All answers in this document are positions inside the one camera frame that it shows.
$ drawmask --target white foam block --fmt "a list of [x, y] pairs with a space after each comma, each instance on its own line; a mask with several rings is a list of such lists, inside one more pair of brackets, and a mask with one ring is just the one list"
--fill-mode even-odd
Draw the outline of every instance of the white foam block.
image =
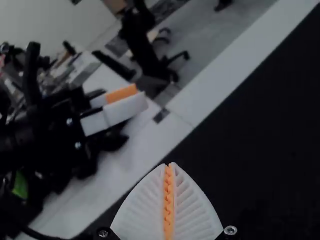
[[100, 108], [106, 104], [108, 103], [105, 94], [102, 94], [90, 100], [90, 105], [92, 108]]
[[130, 119], [148, 108], [144, 92], [105, 105], [103, 111], [110, 126], [114, 126]]
[[84, 117], [80, 120], [80, 122], [84, 135], [86, 137], [106, 130], [110, 127], [110, 125], [108, 125], [106, 121], [106, 117], [103, 111]]

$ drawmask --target white wall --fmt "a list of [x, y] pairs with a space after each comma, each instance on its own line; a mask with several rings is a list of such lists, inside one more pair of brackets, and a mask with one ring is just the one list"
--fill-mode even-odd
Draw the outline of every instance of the white wall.
[[0, 42], [37, 41], [42, 54], [56, 53], [63, 40], [86, 47], [115, 21], [101, 0], [0, 0]]

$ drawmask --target gray floor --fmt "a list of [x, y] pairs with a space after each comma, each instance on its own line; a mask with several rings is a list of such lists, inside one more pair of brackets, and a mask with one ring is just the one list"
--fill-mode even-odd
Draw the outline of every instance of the gray floor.
[[[276, 2], [276, 0], [234, 0], [232, 6], [216, 13], [213, 8], [217, 1], [191, 0], [157, 26], [157, 28], [169, 27], [172, 30], [169, 45], [159, 43], [155, 46], [159, 57], [164, 54], [170, 57], [183, 50], [188, 50], [191, 56], [190, 61], [181, 60], [171, 65], [171, 68], [178, 70], [180, 82], [168, 86], [156, 97], [155, 101], [161, 106], [165, 106]], [[108, 42], [108, 39], [103, 41], [104, 38], [107, 37], [102, 36], [99, 40], [101, 44]], [[128, 67], [139, 69], [139, 66], [130, 62], [125, 56], [119, 60]]]

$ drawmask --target chair leg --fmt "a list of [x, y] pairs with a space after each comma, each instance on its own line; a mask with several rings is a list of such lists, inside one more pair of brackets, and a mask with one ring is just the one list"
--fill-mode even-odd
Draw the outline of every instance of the chair leg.
[[167, 34], [171, 34], [171, 30], [167, 27], [161, 28], [159, 30], [159, 33], [161, 34], [162, 32], [166, 32]]
[[161, 42], [161, 41], [162, 41], [162, 42], [165, 42], [167, 45], [170, 44], [169, 38], [163, 37], [163, 36], [156, 37], [156, 38], [153, 40], [154, 43], [155, 43], [155, 42]]
[[169, 71], [169, 74], [170, 74], [170, 81], [172, 82], [172, 83], [177, 83], [177, 82], [179, 82], [179, 75], [176, 73], [176, 71], [174, 71], [174, 70], [171, 70], [171, 69], [168, 69], [168, 71]]
[[177, 60], [177, 59], [180, 58], [180, 57], [183, 57], [184, 60], [186, 60], [186, 61], [190, 59], [189, 53], [188, 53], [187, 51], [183, 51], [183, 52], [181, 52], [181, 53], [179, 53], [179, 54], [177, 54], [177, 55], [169, 58], [169, 59], [165, 62], [165, 64], [168, 66], [168, 65], [170, 65], [172, 62], [174, 62], [175, 60]]

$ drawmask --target chair wheel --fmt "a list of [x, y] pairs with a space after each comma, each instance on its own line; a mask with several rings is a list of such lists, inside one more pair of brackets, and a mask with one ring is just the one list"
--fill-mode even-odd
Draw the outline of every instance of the chair wheel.
[[159, 30], [159, 33], [162, 33], [162, 32], [166, 32], [168, 35], [170, 35], [172, 33], [171, 30], [167, 27], [164, 27]]
[[179, 76], [178, 76], [178, 74], [176, 72], [171, 73], [170, 82], [172, 82], [172, 83], [179, 82]]
[[190, 54], [186, 51], [183, 55], [184, 60], [188, 61], [190, 60]]

